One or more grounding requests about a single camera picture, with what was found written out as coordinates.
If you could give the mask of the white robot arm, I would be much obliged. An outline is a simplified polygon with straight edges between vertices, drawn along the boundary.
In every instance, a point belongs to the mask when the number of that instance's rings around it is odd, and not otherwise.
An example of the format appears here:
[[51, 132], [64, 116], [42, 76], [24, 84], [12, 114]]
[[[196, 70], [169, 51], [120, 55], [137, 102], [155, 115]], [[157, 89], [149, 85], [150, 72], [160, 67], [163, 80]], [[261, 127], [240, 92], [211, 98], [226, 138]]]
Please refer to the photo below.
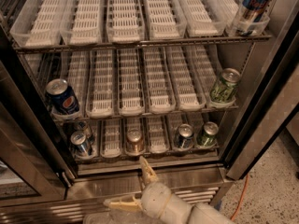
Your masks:
[[148, 161], [139, 158], [145, 187], [140, 199], [125, 195], [105, 199], [104, 206], [127, 212], [142, 212], [148, 217], [160, 219], [164, 224], [234, 224], [214, 207], [197, 203], [191, 205], [163, 184]]

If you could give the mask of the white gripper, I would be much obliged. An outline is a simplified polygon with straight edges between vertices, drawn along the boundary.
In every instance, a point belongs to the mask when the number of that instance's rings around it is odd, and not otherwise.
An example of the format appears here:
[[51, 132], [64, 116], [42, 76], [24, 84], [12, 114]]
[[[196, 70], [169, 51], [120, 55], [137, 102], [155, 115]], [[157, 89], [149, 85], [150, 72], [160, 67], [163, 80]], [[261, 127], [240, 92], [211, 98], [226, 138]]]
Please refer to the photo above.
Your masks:
[[168, 218], [167, 208], [172, 192], [169, 187], [158, 182], [159, 178], [144, 157], [139, 158], [142, 180], [145, 186], [141, 202], [134, 195], [125, 195], [104, 200], [104, 206], [127, 212], [143, 212], [153, 218]]

